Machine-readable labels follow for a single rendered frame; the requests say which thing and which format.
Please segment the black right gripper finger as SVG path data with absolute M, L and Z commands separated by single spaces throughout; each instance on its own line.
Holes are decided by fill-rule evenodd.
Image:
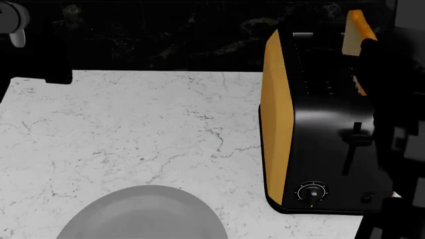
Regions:
M 359 61 L 361 64 L 375 64 L 381 57 L 381 43 L 374 39 L 365 39 L 361 43 Z

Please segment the toasted bread slice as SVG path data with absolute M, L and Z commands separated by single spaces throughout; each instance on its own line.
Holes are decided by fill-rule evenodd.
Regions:
M 377 40 L 376 35 L 366 22 L 363 12 L 359 9 L 350 10 L 347 13 L 342 54 L 359 56 L 361 52 L 361 43 L 365 39 Z

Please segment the grey round plate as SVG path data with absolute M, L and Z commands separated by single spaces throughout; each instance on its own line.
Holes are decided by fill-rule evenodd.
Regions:
M 129 187 L 95 200 L 56 239 L 228 239 L 215 212 L 194 195 L 159 185 Z

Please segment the black toaster with orange sides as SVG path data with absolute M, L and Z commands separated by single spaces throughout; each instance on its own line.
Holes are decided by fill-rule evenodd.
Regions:
M 340 132 L 361 122 L 373 136 L 375 127 L 341 42 L 341 35 L 295 33 L 284 25 L 266 42 L 258 117 L 265 197 L 278 212 L 362 215 L 378 212 L 392 194 L 374 140 L 356 149 L 348 176 L 342 175 L 348 145 Z M 329 189 L 314 208 L 294 195 L 308 181 Z

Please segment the black toaster lever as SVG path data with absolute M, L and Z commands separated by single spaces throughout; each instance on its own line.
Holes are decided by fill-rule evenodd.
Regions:
M 362 123 L 353 123 L 352 129 L 344 129 L 340 132 L 341 139 L 348 145 L 348 151 L 342 169 L 342 175 L 347 177 L 354 160 L 355 152 L 358 147 L 369 147 L 372 145 L 373 136 L 368 131 L 362 130 Z

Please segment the black toaster dial knob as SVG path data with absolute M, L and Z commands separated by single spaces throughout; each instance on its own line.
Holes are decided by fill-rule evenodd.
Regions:
M 328 186 L 319 181 L 304 182 L 294 191 L 297 200 L 306 203 L 309 208 L 314 208 L 316 204 L 323 201 L 328 194 Z

